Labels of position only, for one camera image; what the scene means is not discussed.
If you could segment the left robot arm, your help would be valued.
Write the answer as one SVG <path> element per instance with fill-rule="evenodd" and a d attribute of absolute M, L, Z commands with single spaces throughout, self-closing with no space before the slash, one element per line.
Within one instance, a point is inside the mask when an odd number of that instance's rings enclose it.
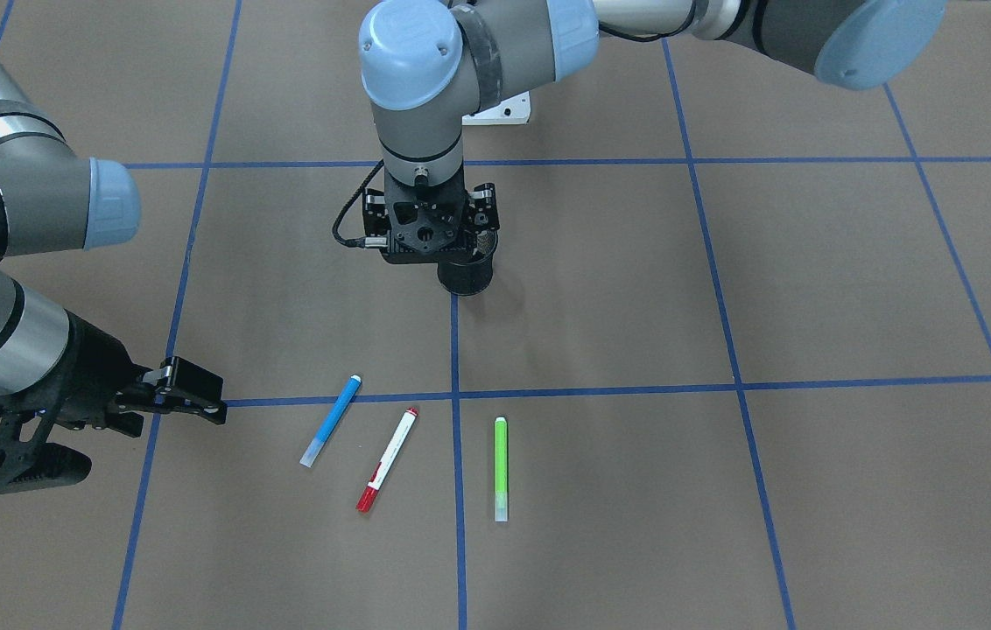
<path fill-rule="evenodd" d="M 349 248 L 388 262 L 471 263 L 496 220 L 463 182 L 465 116 L 588 67 L 602 37 L 730 41 L 844 89 L 901 73 L 944 1 L 380 1 L 358 31 L 386 195 Z"/>

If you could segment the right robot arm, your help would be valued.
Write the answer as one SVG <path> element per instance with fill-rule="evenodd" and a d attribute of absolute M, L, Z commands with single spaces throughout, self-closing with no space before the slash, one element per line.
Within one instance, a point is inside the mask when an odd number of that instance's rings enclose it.
<path fill-rule="evenodd" d="M 142 219 L 135 180 L 116 161 L 75 155 L 0 63 L 0 263 L 11 256 L 127 242 Z M 226 422 L 222 381 L 172 359 L 131 362 L 126 347 L 0 270 L 0 403 L 52 414 L 69 430 L 142 433 L 145 412 Z"/>

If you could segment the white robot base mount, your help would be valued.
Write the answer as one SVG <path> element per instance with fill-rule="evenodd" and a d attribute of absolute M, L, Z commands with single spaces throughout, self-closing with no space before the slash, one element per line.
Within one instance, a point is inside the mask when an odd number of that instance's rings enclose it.
<path fill-rule="evenodd" d="M 464 115 L 463 125 L 525 125 L 531 119 L 531 93 L 524 92 L 493 105 L 487 110 Z"/>

